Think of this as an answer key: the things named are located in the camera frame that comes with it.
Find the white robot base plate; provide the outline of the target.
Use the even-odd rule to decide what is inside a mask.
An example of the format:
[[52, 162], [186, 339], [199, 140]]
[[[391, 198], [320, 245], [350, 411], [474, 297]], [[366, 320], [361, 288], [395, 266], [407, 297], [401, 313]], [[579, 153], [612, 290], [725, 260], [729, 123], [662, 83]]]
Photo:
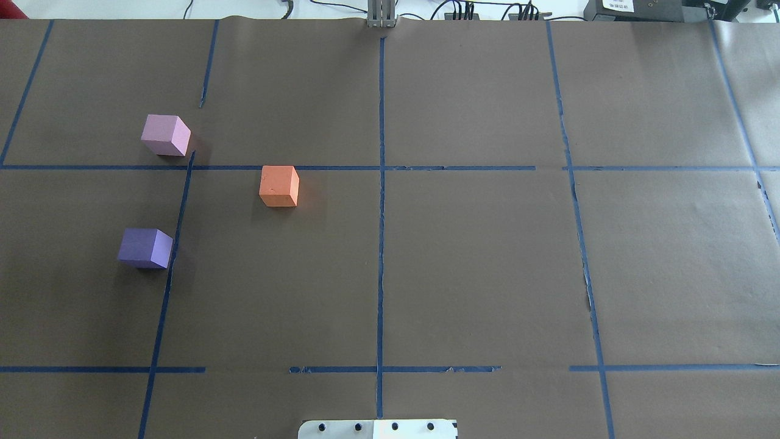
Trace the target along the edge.
[[332, 419], [304, 422], [298, 438], [457, 438], [453, 419]]

